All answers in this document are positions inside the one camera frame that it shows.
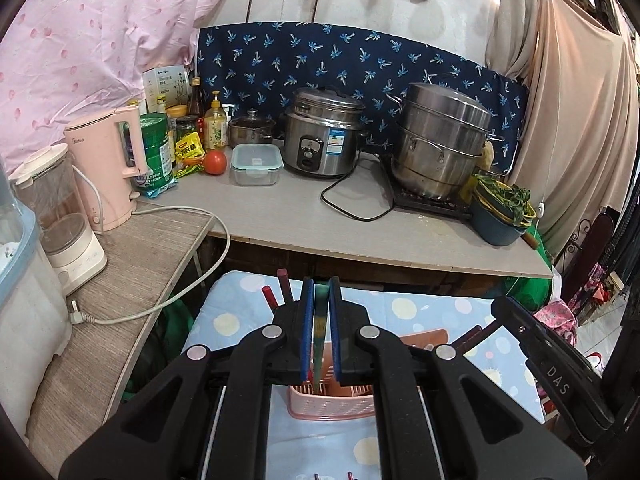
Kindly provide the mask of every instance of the cooking pot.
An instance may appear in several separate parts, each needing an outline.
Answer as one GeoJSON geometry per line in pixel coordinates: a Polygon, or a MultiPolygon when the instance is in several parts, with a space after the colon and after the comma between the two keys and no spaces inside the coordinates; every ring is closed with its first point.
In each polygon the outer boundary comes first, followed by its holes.
{"type": "Polygon", "coordinates": [[[491,114],[475,100],[451,88],[411,83],[400,105],[398,123],[424,139],[460,152],[480,153],[487,139],[491,114]]]}
{"type": "Polygon", "coordinates": [[[351,171],[362,133],[364,105],[335,88],[300,88],[286,111],[283,160],[288,168],[323,177],[351,171]]]}
{"type": "Polygon", "coordinates": [[[248,110],[245,117],[229,121],[229,145],[271,144],[275,125],[272,119],[258,117],[256,110],[248,110]]]}
{"type": "Polygon", "coordinates": [[[400,128],[391,170],[409,191],[444,200],[466,183],[481,155],[460,152],[400,128]]]}

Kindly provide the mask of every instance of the snack package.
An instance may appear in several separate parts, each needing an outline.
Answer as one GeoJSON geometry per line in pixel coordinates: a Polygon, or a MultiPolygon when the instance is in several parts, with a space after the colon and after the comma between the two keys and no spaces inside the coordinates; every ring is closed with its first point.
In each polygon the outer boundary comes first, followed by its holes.
{"type": "Polygon", "coordinates": [[[160,193],[165,192],[167,189],[171,189],[176,184],[178,184],[178,181],[173,177],[167,184],[164,184],[164,186],[157,189],[142,189],[139,187],[136,187],[136,189],[140,192],[140,195],[144,195],[147,198],[155,198],[160,193]]]}
{"type": "Polygon", "coordinates": [[[186,134],[175,143],[174,177],[180,178],[195,171],[202,171],[204,155],[205,151],[198,133],[186,134]]]}

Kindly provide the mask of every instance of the power cord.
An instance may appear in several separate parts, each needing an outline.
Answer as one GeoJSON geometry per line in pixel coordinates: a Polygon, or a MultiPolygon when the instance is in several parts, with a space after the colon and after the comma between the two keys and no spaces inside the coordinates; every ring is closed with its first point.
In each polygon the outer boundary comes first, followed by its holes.
{"type": "Polygon", "coordinates": [[[320,194],[320,200],[322,200],[329,207],[334,208],[336,211],[339,211],[343,215],[346,215],[351,219],[357,220],[358,222],[373,222],[373,221],[376,221],[376,220],[380,220],[383,216],[388,215],[389,213],[391,213],[396,208],[396,201],[393,198],[391,199],[391,207],[389,209],[387,209],[385,212],[380,213],[378,216],[374,216],[373,218],[362,218],[360,216],[354,215],[353,213],[349,213],[346,209],[343,209],[340,206],[335,205],[333,202],[331,202],[330,200],[328,200],[325,197],[325,194],[326,194],[327,191],[331,191],[338,184],[340,184],[341,182],[344,182],[345,180],[347,180],[353,174],[353,172],[356,171],[356,168],[358,167],[358,164],[360,162],[360,154],[361,153],[362,153],[361,151],[358,151],[358,157],[356,158],[356,162],[353,165],[353,168],[351,168],[351,171],[349,173],[347,173],[345,176],[340,177],[338,180],[336,180],[329,187],[326,187],[326,188],[324,188],[324,190],[322,190],[322,193],[320,194]]]}
{"type": "Polygon", "coordinates": [[[170,210],[177,210],[177,209],[195,211],[200,214],[205,214],[207,216],[210,216],[211,218],[215,218],[218,222],[220,222],[220,225],[222,225],[222,228],[225,230],[225,235],[226,235],[225,250],[222,251],[221,256],[213,264],[213,266],[207,272],[205,272],[202,276],[200,276],[197,280],[191,283],[191,285],[185,287],[178,294],[175,294],[174,296],[172,296],[169,300],[164,301],[160,304],[157,304],[156,306],[153,306],[146,310],[143,310],[142,312],[139,312],[137,314],[131,314],[130,316],[118,317],[116,319],[97,319],[95,316],[92,316],[91,314],[85,312],[84,310],[78,310],[78,306],[76,305],[76,302],[72,301],[71,305],[73,308],[73,312],[69,314],[69,319],[71,320],[71,324],[75,325],[80,323],[89,323],[89,324],[96,324],[96,325],[114,325],[117,323],[124,323],[127,321],[133,321],[134,319],[140,319],[141,317],[146,317],[149,314],[152,314],[158,310],[162,310],[164,307],[171,305],[174,301],[179,300],[187,292],[189,292],[190,290],[193,290],[194,287],[198,286],[201,282],[203,282],[210,275],[212,275],[212,273],[220,266],[222,261],[225,259],[226,254],[229,252],[229,246],[231,245],[231,235],[229,234],[229,229],[226,227],[225,223],[217,215],[215,215],[211,211],[207,211],[206,209],[201,209],[199,207],[190,207],[190,206],[181,206],[181,205],[160,206],[152,209],[134,211],[132,214],[145,215],[149,213],[155,213],[158,211],[170,211],[170,210]]]}
{"type": "Polygon", "coordinates": [[[82,171],[78,170],[78,168],[76,168],[74,165],[72,165],[71,167],[78,174],[78,176],[82,178],[82,180],[84,180],[89,185],[89,187],[94,191],[95,197],[98,199],[98,211],[100,212],[100,232],[98,231],[94,231],[94,232],[96,234],[103,235],[104,234],[104,211],[102,210],[102,199],[100,198],[100,192],[98,191],[98,188],[95,187],[94,183],[91,182],[89,178],[82,171]]]}

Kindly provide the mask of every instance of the power plug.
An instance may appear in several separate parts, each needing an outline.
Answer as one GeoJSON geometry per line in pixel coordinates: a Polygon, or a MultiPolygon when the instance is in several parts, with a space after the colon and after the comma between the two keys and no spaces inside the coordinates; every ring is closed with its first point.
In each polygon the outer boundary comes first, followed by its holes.
{"type": "Polygon", "coordinates": [[[84,323],[84,319],[82,319],[82,312],[78,310],[78,304],[76,303],[76,300],[71,301],[71,312],[69,313],[69,321],[71,321],[72,325],[84,323]]]}

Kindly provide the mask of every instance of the green canister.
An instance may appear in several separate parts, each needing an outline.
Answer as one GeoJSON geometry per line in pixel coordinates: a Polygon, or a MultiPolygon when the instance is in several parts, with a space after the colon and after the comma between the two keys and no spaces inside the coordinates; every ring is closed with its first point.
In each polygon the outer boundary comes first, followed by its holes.
{"type": "Polygon", "coordinates": [[[147,190],[166,186],[173,177],[166,114],[141,115],[140,129],[149,171],[135,178],[136,185],[147,190]]]}

